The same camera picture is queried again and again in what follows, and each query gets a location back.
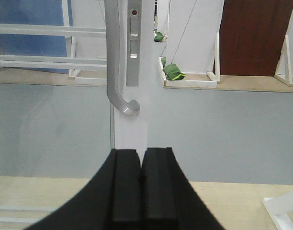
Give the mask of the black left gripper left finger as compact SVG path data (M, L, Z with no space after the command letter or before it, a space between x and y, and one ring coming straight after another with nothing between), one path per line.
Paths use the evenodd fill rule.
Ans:
M134 149L113 149L91 180L30 230L139 230L140 160Z

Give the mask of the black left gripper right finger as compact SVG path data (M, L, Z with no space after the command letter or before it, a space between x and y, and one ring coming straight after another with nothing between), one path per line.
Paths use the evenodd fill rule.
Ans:
M148 148L142 175L144 229L223 229L190 185L172 148Z

